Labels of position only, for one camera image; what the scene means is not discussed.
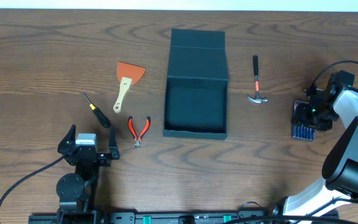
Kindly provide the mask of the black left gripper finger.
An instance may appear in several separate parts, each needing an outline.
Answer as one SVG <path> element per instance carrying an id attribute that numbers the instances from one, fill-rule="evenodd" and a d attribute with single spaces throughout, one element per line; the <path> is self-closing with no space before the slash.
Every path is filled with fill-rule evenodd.
<path id="1" fill-rule="evenodd" d="M 111 125 L 110 131 L 109 131 L 108 148 L 109 148 L 110 153 L 117 153 L 117 143 L 116 143 L 116 138 L 115 138 L 114 126 L 113 125 Z"/>
<path id="2" fill-rule="evenodd" d="M 58 150 L 67 150 L 72 144 L 75 143 L 76 126 L 73 124 L 69 132 L 58 144 Z"/>

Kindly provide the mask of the blue drill bit case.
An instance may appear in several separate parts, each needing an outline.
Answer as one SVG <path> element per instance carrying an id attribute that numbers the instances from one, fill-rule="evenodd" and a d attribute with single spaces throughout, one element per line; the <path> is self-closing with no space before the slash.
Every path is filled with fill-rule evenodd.
<path id="1" fill-rule="evenodd" d="M 293 104 L 293 116 L 291 118 L 291 137 L 293 139 L 302 140 L 302 141 L 309 141 L 313 142 L 315 137 L 315 130 L 311 128 L 307 128 L 306 126 L 302 124 L 295 124 L 295 113 L 296 108 L 298 105 L 303 103 L 302 101 L 296 100 Z"/>

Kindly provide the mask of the small steel claw hammer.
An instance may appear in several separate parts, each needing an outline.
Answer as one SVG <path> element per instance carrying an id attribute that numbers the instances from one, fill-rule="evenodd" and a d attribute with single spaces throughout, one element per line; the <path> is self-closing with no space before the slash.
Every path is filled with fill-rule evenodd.
<path id="1" fill-rule="evenodd" d="M 253 61 L 253 70 L 254 70 L 254 78 L 255 78 L 255 96 L 251 97 L 251 96 L 247 96 L 248 100 L 253 102 L 253 103 L 257 103 L 257 104 L 261 104 L 261 103 L 266 103 L 268 102 L 267 98 L 263 98 L 259 95 L 259 58 L 257 55 L 254 55 L 252 57 L 252 61 Z"/>

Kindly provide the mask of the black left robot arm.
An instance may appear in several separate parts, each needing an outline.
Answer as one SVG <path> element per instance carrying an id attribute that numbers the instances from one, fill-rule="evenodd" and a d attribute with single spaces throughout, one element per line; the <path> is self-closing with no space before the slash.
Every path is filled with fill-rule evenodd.
<path id="1" fill-rule="evenodd" d="M 74 173 L 60 178 L 56 191 L 60 198 L 58 223 L 109 223 L 110 215 L 94 205 L 101 167 L 120 158 L 114 128 L 109 131 L 109 151 L 98 152 L 95 134 L 77 134 L 73 125 L 58 144 L 57 151 Z"/>

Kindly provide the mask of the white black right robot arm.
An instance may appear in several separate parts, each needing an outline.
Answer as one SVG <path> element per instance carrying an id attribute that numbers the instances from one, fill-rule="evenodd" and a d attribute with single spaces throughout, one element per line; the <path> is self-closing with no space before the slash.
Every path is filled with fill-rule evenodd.
<path id="1" fill-rule="evenodd" d="M 321 177 L 302 192 L 276 203 L 273 215 L 328 216 L 341 205 L 358 203 L 358 89 L 354 75 L 332 73 L 325 90 L 312 85 L 307 102 L 296 101 L 293 133 L 327 131 L 340 119 L 345 131 L 324 161 Z"/>

